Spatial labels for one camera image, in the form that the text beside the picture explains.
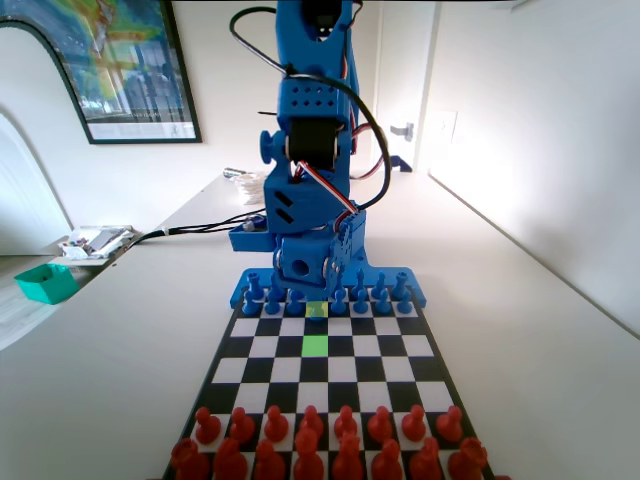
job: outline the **teal box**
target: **teal box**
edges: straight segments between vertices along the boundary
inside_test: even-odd
[[[14,277],[29,300],[55,305],[79,290],[71,270],[46,263]]]

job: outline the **black square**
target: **black square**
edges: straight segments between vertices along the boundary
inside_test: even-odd
[[[305,335],[328,335],[329,322],[327,320],[311,320],[310,318],[305,318],[304,334]]]
[[[376,324],[373,318],[352,318],[351,333],[353,335],[375,335]]]
[[[269,383],[273,358],[248,358],[242,383]]]
[[[300,382],[328,382],[329,359],[327,357],[303,357],[300,363]]]
[[[414,405],[422,405],[415,382],[387,382],[387,389],[394,412],[410,412]]]
[[[230,414],[239,388],[239,383],[210,383],[202,389],[198,404],[207,407],[213,414]]]
[[[360,411],[358,384],[349,382],[329,383],[329,412],[337,413],[348,405],[354,412]]]
[[[331,429],[329,429],[329,414],[327,413],[319,413],[318,417],[320,417],[320,420],[322,420],[322,424],[324,425],[324,429],[322,430],[322,435],[320,436],[320,439],[318,440],[318,451],[322,452],[322,451],[328,451],[329,450],[329,435],[333,435],[333,425],[331,425]],[[295,435],[298,434],[298,432],[300,431],[300,422],[302,422],[302,419],[304,418],[304,414],[302,413],[298,413],[296,414],[296,425],[295,425],[295,430],[294,430],[294,438]]]
[[[224,343],[222,357],[247,358],[251,351],[253,337],[229,337]]]
[[[279,337],[276,357],[300,357],[302,355],[302,337]]]
[[[256,337],[277,337],[280,335],[281,318],[261,318],[258,321]]]
[[[383,357],[406,357],[407,349],[400,335],[380,335],[378,337],[380,355]]]
[[[398,327],[402,335],[426,335],[427,322],[420,317],[398,317]]]
[[[444,379],[435,357],[409,357],[409,363],[417,382],[438,382]]]
[[[384,367],[380,357],[356,357],[358,382],[384,382]]]
[[[271,405],[280,407],[282,413],[295,413],[298,403],[298,383],[271,383],[267,392],[265,413]]]
[[[353,337],[329,337],[330,357],[353,357]]]

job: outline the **blue chess piece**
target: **blue chess piece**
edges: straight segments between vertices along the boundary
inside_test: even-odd
[[[407,274],[400,272],[396,275],[396,286],[391,290],[391,298],[394,300],[402,300],[404,292],[407,291],[405,284],[407,283]]]
[[[373,305],[376,309],[376,312],[380,315],[386,315],[391,311],[391,303],[389,302],[389,292],[385,288],[380,292],[380,300],[378,300]]]
[[[260,276],[255,272],[251,272],[247,276],[247,279],[249,280],[249,291],[251,292],[253,299],[262,300],[264,297],[264,290],[260,286]]]
[[[353,310],[356,313],[366,313],[369,310],[369,306],[365,299],[367,298],[367,292],[364,288],[358,291],[358,301],[353,304]]]
[[[276,302],[284,302],[287,296],[287,292],[285,292],[283,288],[280,288],[278,282],[276,282],[276,272],[271,274],[271,290],[269,290],[269,294],[273,294]]]
[[[400,301],[400,303],[398,303],[398,306],[396,308],[400,313],[411,313],[413,307],[411,306],[411,292],[409,292],[409,290],[405,289],[402,300]]]
[[[247,290],[244,292],[244,305],[242,311],[245,315],[255,315],[260,310],[260,304],[253,301],[251,292]]]
[[[385,290],[384,288],[384,272],[378,273],[378,282],[376,286],[371,289],[371,296],[378,300],[380,298],[380,292]]]
[[[344,288],[336,290],[333,294],[335,302],[331,302],[331,311],[336,315],[342,315],[347,311],[347,304],[344,303],[344,297],[346,297],[346,295]]]
[[[353,300],[358,300],[360,298],[360,290],[364,290],[364,271],[361,269],[356,273],[356,278],[358,279],[358,284],[351,289],[351,298]]]

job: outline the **red pawn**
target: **red pawn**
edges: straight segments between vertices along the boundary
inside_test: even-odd
[[[324,464],[316,453],[318,436],[309,427],[300,428],[296,435],[298,460],[293,467],[294,480],[322,480]]]
[[[169,463],[176,469],[176,480],[205,480],[209,474],[207,457],[198,453],[198,445],[190,438],[173,447]]]
[[[398,462],[400,447],[398,442],[389,438],[382,445],[382,452],[371,462],[371,476],[373,480],[401,480],[402,467]]]
[[[247,459],[240,453],[238,442],[233,438],[225,438],[213,458],[216,480],[245,480],[248,471]]]
[[[424,408],[420,405],[411,407],[411,413],[402,419],[402,432],[412,442],[419,442],[427,433],[427,427],[424,424]]]
[[[280,409],[276,405],[272,405],[267,410],[267,424],[264,427],[264,434],[274,443],[281,441],[287,436],[289,431],[289,422],[280,413]]]
[[[273,450],[269,440],[262,440],[258,444],[256,460],[253,480],[284,480],[284,460]]]
[[[413,480],[442,480],[438,450],[438,441],[435,438],[424,439],[422,449],[409,460],[409,472]]]
[[[360,462],[360,439],[352,432],[340,437],[340,453],[333,461],[333,480],[362,480],[364,469]]]
[[[322,432],[324,432],[324,424],[322,423],[322,420],[318,416],[318,411],[316,410],[316,407],[314,407],[313,405],[309,405],[304,410],[304,418],[300,422],[300,429],[303,429],[303,428],[310,428],[311,430],[316,432],[316,435],[318,436],[318,440],[322,438]]]
[[[465,438],[460,451],[449,457],[451,480],[481,480],[482,469],[487,466],[487,451],[477,438]]]
[[[196,422],[199,427],[196,429],[196,438],[200,443],[206,445],[213,442],[220,434],[220,419],[211,415],[207,407],[199,408],[196,411]]]
[[[391,421],[389,420],[389,410],[385,407],[378,407],[376,414],[367,422],[367,430],[369,435],[376,442],[384,443],[388,438],[391,438]]]
[[[436,419],[436,430],[442,438],[450,442],[459,442],[462,438],[462,410],[449,407],[449,411]]]
[[[247,442],[252,436],[256,428],[253,418],[244,413],[244,408],[238,407],[231,413],[231,438],[235,438],[239,444]]]
[[[353,410],[348,405],[340,409],[340,416],[333,424],[333,431],[338,438],[342,437],[344,433],[353,433],[354,435],[358,433],[358,424],[353,419]]]

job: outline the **white table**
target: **white table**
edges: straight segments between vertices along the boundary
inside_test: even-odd
[[[355,198],[378,181],[356,184]],[[166,224],[243,210],[220,178]],[[638,478],[640,343],[427,176],[394,176],[366,246],[373,265],[418,276],[494,472]],[[148,241],[1,352],[0,478],[159,478],[240,273],[269,265],[270,254],[233,253],[226,234]]]

